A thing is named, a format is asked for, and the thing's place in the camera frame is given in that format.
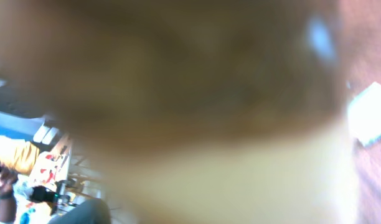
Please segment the brown snack pouch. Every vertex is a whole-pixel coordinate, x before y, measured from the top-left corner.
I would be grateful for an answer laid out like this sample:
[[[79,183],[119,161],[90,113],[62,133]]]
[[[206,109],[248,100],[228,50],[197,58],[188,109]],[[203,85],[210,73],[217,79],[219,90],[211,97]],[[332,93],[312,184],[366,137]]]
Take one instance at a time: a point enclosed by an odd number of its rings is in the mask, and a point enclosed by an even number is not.
[[[339,1],[0,0],[0,77],[142,223],[355,223]]]

